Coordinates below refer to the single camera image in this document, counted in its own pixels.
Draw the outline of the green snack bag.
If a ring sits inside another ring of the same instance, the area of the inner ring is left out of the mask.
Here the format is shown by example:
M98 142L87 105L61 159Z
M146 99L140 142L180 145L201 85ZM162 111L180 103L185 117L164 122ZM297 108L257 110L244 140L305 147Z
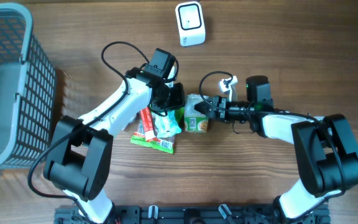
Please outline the green snack bag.
M175 112L176 121L178 122L178 125L180 127L180 121L184 116L184 108L181 108L174 112ZM154 127L154 117L153 116L152 116L152 122L153 122L153 127ZM154 128L154 133L157 137L157 131L155 128ZM159 151L167 152L169 154L173 154L176 135L173 137L170 137L170 138L158 138L157 137L156 140L147 142L145 140L142 119L140 117L140 121L139 121L137 130L134 132L134 135L131 137L130 142L133 144L136 144L136 145L149 147L149 148L157 149Z

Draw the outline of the light blue candy packet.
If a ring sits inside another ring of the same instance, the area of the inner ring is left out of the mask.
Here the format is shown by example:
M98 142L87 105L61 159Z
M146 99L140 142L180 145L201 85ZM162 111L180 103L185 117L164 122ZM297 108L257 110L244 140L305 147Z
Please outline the light blue candy packet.
M174 111L169 111L166 116L152 112L152 116L154 117L154 128L157 131L158 138L170 138L181 133Z

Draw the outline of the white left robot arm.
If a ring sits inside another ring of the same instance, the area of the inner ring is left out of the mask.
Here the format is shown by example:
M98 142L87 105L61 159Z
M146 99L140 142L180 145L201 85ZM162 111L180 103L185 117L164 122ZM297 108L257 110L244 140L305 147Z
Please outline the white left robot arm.
M151 61L123 74L120 87L94 110L58 122L44 177L76 204L86 223L114 223L114 204L104 191L113 139L145 108L167 114L184 105L177 73L177 59L156 49Z

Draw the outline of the cup noodles container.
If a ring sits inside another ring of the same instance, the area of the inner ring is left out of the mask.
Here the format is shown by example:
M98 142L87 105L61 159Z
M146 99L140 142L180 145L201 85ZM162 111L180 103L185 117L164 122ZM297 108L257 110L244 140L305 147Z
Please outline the cup noodles container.
M206 133L208 131L208 117L195 110L195 105L202 101L202 98L198 94L189 94L186 96L184 108L184 126L186 132Z

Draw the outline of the red stick packet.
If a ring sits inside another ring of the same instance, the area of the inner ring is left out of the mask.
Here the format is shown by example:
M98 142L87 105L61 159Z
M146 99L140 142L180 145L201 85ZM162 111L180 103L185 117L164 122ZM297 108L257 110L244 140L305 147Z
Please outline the red stick packet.
M148 107L142 109L140 111L140 117L142 119L143 129L144 129L144 135L145 140L147 142L151 142L156 140L156 135L154 133L154 127L152 122L152 115Z

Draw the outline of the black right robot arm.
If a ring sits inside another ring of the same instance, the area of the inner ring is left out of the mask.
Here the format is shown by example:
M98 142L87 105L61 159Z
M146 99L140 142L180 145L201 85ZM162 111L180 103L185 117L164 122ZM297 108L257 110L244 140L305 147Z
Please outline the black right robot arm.
M295 148L299 180L279 195L268 214L245 212L265 223L319 223L325 203L358 185L358 143L342 114L314 117L276 109L266 76L247 78L246 101L237 101L237 78L219 82L224 96L202 97L194 109L225 123L249 123L252 133L279 139Z

